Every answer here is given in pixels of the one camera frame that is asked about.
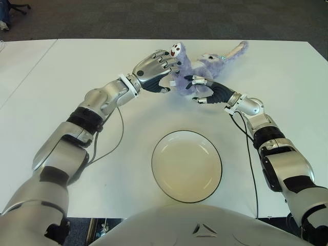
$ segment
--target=purple stuffed animal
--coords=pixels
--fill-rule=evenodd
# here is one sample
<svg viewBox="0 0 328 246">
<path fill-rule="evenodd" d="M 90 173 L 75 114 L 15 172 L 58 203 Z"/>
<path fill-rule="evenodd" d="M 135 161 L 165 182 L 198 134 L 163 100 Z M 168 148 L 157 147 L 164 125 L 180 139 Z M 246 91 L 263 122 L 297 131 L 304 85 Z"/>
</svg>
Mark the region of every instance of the purple stuffed animal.
<svg viewBox="0 0 328 246">
<path fill-rule="evenodd" d="M 172 74 L 177 92 L 182 96 L 195 95 L 196 93 L 208 93 L 211 90 L 203 85 L 192 86 L 186 89 L 189 81 L 184 77 L 187 75 L 197 75 L 209 79 L 215 79 L 221 73 L 223 68 L 231 61 L 243 55 L 248 48 L 248 42 L 242 41 L 236 48 L 225 56 L 216 54 L 204 54 L 197 61 L 191 62 L 187 57 L 186 47 L 183 43 L 174 44 L 171 48 L 171 56 L 176 57 L 181 65 L 178 65 L 180 73 Z"/>
</svg>

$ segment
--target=plate rim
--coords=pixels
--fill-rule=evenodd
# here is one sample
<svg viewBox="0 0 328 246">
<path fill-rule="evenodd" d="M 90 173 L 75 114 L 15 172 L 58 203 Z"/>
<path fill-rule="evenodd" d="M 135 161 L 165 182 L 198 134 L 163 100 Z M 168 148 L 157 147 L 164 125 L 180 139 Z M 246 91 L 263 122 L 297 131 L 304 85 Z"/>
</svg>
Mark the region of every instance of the plate rim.
<svg viewBox="0 0 328 246">
<path fill-rule="evenodd" d="M 199 136 L 205 138 L 208 142 L 211 143 L 211 145 L 214 147 L 216 153 L 217 153 L 218 156 L 219 156 L 220 167 L 221 167 L 221 175 L 220 175 L 219 182 L 218 182 L 217 186 L 215 187 L 215 189 L 213 190 L 213 192 L 212 192 L 210 195 L 208 195 L 207 197 L 205 197 L 204 199 L 201 199 L 201 200 L 198 200 L 198 201 L 181 201 L 181 200 L 178 200 L 178 199 L 176 199 L 176 198 L 170 196 L 168 193 L 166 193 L 166 192 L 162 189 L 162 187 L 159 185 L 159 183 L 157 182 L 157 179 L 155 178 L 154 169 L 153 169 L 153 157 L 154 157 L 155 150 L 156 150 L 157 146 L 159 145 L 159 143 L 160 143 L 165 137 L 167 137 L 168 135 L 170 135 L 170 134 L 172 134 L 172 133 L 176 133 L 176 132 L 192 132 L 192 133 L 195 133 L 195 134 L 197 134 L 197 135 L 199 135 Z M 157 183 L 157 186 L 158 186 L 158 187 L 159 187 L 159 188 L 160 188 L 160 189 L 161 189 L 161 190 L 162 190 L 167 196 L 169 196 L 170 198 L 172 198 L 172 199 L 175 200 L 175 201 L 182 202 L 182 203 L 197 203 L 197 202 L 201 202 L 201 201 L 206 200 L 207 198 L 209 198 L 210 196 L 212 196 L 212 195 L 214 194 L 214 192 L 216 192 L 216 190 L 217 190 L 217 188 L 219 187 L 219 185 L 220 185 L 220 183 L 221 183 L 221 180 L 222 180 L 222 172 L 223 172 L 223 170 L 222 170 L 222 159 L 221 159 L 221 156 L 220 156 L 219 152 L 217 151 L 215 145 L 214 145 L 214 144 L 213 144 L 213 143 L 212 143 L 207 137 L 201 135 L 201 134 L 198 133 L 198 132 L 194 132 L 194 131 L 190 131 L 190 130 L 177 130 L 177 131 L 174 131 L 174 132 L 170 132 L 170 133 L 166 134 L 164 137 L 162 137 L 162 138 L 157 142 L 157 144 L 156 144 L 155 147 L 154 147 L 154 150 L 153 150 L 153 153 L 152 153 L 152 159 L 151 159 L 151 167 L 152 167 L 153 178 L 154 178 L 155 182 Z"/>
</svg>

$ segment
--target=cable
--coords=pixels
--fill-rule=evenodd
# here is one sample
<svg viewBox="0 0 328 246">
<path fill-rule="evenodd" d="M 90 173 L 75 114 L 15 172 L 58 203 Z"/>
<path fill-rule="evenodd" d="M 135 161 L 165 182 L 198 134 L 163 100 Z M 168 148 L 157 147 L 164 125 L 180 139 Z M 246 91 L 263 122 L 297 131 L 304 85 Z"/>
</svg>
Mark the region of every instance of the cable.
<svg viewBox="0 0 328 246">
<path fill-rule="evenodd" d="M 230 117 L 231 117 L 232 121 L 235 123 L 235 125 L 240 129 L 240 131 L 242 131 L 245 135 L 247 135 L 247 137 L 250 139 L 250 141 L 254 142 L 254 140 L 252 139 L 252 137 L 251 137 L 249 134 L 247 134 L 247 132 L 244 131 L 244 130 L 238 125 L 238 123 L 235 121 L 234 117 L 232 117 L 231 114 L 230 114 Z"/>
<path fill-rule="evenodd" d="M 123 116 L 122 116 L 122 113 L 121 113 L 120 109 L 117 108 L 117 110 L 118 110 L 118 112 L 119 112 L 119 115 L 120 115 L 120 117 L 121 117 L 121 122 L 122 122 L 122 134 L 121 134 L 121 138 L 119 139 L 118 144 L 117 144 L 117 145 L 116 145 L 111 151 L 107 152 L 105 155 L 103 155 L 103 156 L 101 156 L 101 157 L 95 159 L 95 157 L 96 157 L 96 153 L 97 153 L 97 142 L 98 142 L 98 135 L 99 135 L 99 132 L 97 132 L 97 133 L 96 133 L 96 136 L 95 136 L 95 139 L 94 139 L 94 144 L 93 144 L 93 156 L 92 156 L 92 158 L 90 159 L 90 161 L 88 162 L 88 164 L 86 165 L 86 167 L 89 166 L 89 165 L 91 165 L 92 163 L 95 163 L 96 161 L 98 161 L 98 160 L 104 158 L 105 156 L 109 155 L 110 153 L 112 153 L 114 150 L 117 149 L 117 147 L 118 147 L 118 146 L 120 145 L 120 143 L 122 142 L 123 135 L 124 135 L 124 121 L 123 121 Z M 110 116 L 111 116 L 111 114 L 107 116 L 107 118 L 106 118 L 106 119 L 104 120 L 104 122 L 102 123 L 102 126 L 106 123 L 106 121 L 109 119 Z"/>
<path fill-rule="evenodd" d="M 235 123 L 235 125 L 246 135 L 246 143 L 247 143 L 247 151 L 248 151 L 248 157 L 250 159 L 250 166 L 251 166 L 251 172 L 252 172 L 252 177 L 253 177 L 253 182 L 254 182 L 254 189 L 255 189 L 255 197 L 256 197 L 256 219 L 258 219 L 258 197 L 257 197 L 257 188 L 256 188 L 256 182 L 255 182 L 255 177 L 254 177 L 254 172 L 253 172 L 253 166 L 252 166 L 252 159 L 251 159 L 251 154 L 250 154 L 250 146 L 248 143 L 248 139 L 250 139 L 252 142 L 254 142 L 254 140 L 250 137 L 249 134 L 247 134 L 247 127 L 246 127 L 246 123 L 244 118 L 242 117 L 241 113 L 236 111 L 236 113 L 238 113 L 242 119 L 242 122 L 244 123 L 245 126 L 245 130 L 243 130 L 235 121 L 235 119 L 233 118 L 232 115 L 230 115 L 232 121 Z"/>
</svg>

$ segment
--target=white plate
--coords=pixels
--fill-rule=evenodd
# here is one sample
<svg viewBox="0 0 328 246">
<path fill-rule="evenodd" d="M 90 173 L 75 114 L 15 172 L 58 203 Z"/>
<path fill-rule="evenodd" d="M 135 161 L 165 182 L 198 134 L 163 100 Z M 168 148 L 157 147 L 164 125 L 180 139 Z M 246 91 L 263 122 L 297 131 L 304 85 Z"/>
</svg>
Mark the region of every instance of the white plate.
<svg viewBox="0 0 328 246">
<path fill-rule="evenodd" d="M 191 131 L 166 135 L 156 145 L 152 170 L 159 187 L 181 202 L 199 202 L 218 187 L 222 165 L 212 143 Z"/>
</svg>

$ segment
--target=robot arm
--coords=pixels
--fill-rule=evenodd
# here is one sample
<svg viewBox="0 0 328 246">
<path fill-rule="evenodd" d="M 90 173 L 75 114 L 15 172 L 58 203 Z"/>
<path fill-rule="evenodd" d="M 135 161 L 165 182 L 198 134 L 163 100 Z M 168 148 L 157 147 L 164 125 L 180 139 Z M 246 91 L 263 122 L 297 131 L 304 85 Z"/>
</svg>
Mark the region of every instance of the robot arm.
<svg viewBox="0 0 328 246">
<path fill-rule="evenodd" d="M 69 232 L 67 185 L 88 164 L 85 150 L 114 109 L 137 97 L 140 89 L 165 93 L 159 81 L 177 72 L 175 58 L 159 50 L 142 60 L 128 76 L 120 75 L 85 100 L 62 122 L 33 160 L 33 175 L 13 195 L 0 217 L 0 245 L 58 245 Z"/>
<path fill-rule="evenodd" d="M 229 114 L 237 110 L 243 114 L 269 188 L 283 194 L 303 239 L 314 245 L 328 245 L 328 189 L 314 184 L 309 162 L 265 113 L 263 103 L 209 79 L 198 76 L 185 79 L 191 81 L 187 89 L 201 84 L 213 90 L 212 96 L 193 98 L 199 104 L 225 102 Z"/>
</svg>

